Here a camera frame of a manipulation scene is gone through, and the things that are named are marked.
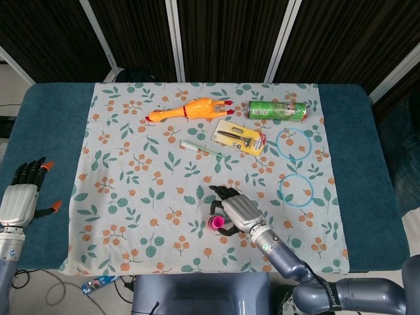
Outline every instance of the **blue plastic hoop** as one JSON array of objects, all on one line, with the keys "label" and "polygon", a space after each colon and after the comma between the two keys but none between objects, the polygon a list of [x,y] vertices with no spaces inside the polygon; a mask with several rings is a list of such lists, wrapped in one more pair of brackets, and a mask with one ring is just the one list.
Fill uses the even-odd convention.
[{"label": "blue plastic hoop", "polygon": [[[288,202],[286,199],[285,199],[285,197],[284,197],[284,195],[283,195],[283,192],[282,192],[282,184],[283,184],[283,181],[285,181],[287,178],[289,178],[289,177],[292,177],[292,176],[294,176],[294,177],[301,177],[302,179],[305,179],[306,180],[306,182],[308,183],[308,185],[309,185],[309,187],[310,187],[310,198],[309,198],[309,200],[308,200],[308,202],[306,202],[306,203],[304,203],[304,204],[302,204],[302,205],[293,205],[292,203],[290,203],[290,202]],[[288,205],[291,205],[292,207],[304,207],[305,205],[308,205],[308,203],[310,203],[311,201],[312,201],[312,198],[313,198],[313,196],[314,196],[314,187],[312,186],[312,183],[305,177],[305,176],[302,176],[302,175],[300,175],[300,174],[290,174],[290,175],[288,175],[288,176],[286,176],[285,178],[283,178],[281,181],[280,181],[280,188],[279,188],[279,191],[280,191],[280,195],[281,195],[281,197],[283,198],[283,201],[286,203],[286,204],[288,204]]]},{"label": "blue plastic hoop", "polygon": [[[286,130],[286,129],[288,129],[288,130],[293,130],[293,131],[295,131],[295,132],[297,132],[297,133],[300,133],[300,134],[302,134],[302,135],[304,135],[305,137],[306,137],[306,139],[308,139],[308,142],[309,142],[309,150],[308,150],[308,153],[306,153],[306,155],[304,156],[304,157],[301,157],[301,158],[299,158],[299,159],[291,159],[290,157],[288,157],[288,156],[286,156],[281,150],[280,150],[280,146],[278,145],[278,141],[279,141],[279,139],[280,139],[280,135],[282,135],[282,133]],[[276,146],[277,146],[277,151],[278,151],[278,153],[282,156],[282,157],[284,157],[284,158],[286,158],[286,159],[288,159],[288,160],[290,160],[290,161],[301,161],[301,160],[303,160],[303,159],[306,159],[307,157],[308,157],[308,155],[311,153],[311,151],[312,151],[312,142],[310,141],[310,139],[309,139],[309,137],[308,136],[306,136],[305,135],[305,133],[303,132],[303,131],[301,131],[301,130],[299,130],[299,129],[297,129],[297,128],[284,128],[282,131],[280,131],[279,132],[279,134],[277,135],[277,138],[276,138]]]}]

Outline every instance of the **pink cup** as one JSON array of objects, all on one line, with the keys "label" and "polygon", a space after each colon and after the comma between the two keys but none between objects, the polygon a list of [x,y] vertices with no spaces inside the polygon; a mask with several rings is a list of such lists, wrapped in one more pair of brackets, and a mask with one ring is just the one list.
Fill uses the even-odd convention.
[{"label": "pink cup", "polygon": [[217,231],[218,228],[224,226],[224,219],[220,215],[216,215],[209,219],[207,225],[209,226],[210,230]]}]

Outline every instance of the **yellow rubber chicken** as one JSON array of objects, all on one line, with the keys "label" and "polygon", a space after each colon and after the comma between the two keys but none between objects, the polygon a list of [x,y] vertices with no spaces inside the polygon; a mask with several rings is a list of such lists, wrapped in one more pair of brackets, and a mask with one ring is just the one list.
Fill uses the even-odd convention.
[{"label": "yellow rubber chicken", "polygon": [[175,108],[174,110],[155,110],[146,117],[148,121],[159,122],[165,118],[171,117],[187,117],[189,119],[197,118],[216,118],[223,115],[232,115],[234,110],[222,110],[216,112],[218,105],[231,105],[231,100],[212,100],[211,98],[199,98],[192,100],[183,107]]}]

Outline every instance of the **floral tablecloth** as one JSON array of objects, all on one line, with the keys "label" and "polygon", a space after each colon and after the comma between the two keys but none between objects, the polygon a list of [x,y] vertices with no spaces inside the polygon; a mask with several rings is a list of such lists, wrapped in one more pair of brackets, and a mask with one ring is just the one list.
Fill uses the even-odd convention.
[{"label": "floral tablecloth", "polygon": [[[152,110],[199,97],[233,100],[235,113],[145,120]],[[308,117],[302,123],[250,120],[250,100],[304,102]],[[264,152],[254,157],[211,140],[220,119],[263,132]],[[185,150],[182,140],[224,157]],[[98,83],[70,202],[68,258],[60,271],[273,270],[245,234],[227,238],[208,229],[216,198],[209,185],[215,184],[247,195],[315,272],[348,272],[330,159],[316,84]]]}]

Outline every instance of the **curtain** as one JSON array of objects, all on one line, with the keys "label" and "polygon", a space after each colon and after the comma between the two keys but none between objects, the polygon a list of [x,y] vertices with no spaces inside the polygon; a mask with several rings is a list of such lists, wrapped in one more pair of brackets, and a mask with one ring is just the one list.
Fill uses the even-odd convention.
[{"label": "curtain", "polygon": [[0,46],[37,83],[103,81],[111,69],[78,0],[0,1]]},{"label": "curtain", "polygon": [[90,0],[117,65],[176,82],[164,0]]},{"label": "curtain", "polygon": [[418,0],[304,0],[274,82],[356,83],[369,94],[419,42]]},{"label": "curtain", "polygon": [[412,68],[391,90],[373,105],[375,120],[380,123],[414,88],[420,89],[420,64]]},{"label": "curtain", "polygon": [[187,81],[262,82],[287,0],[178,0]]}]

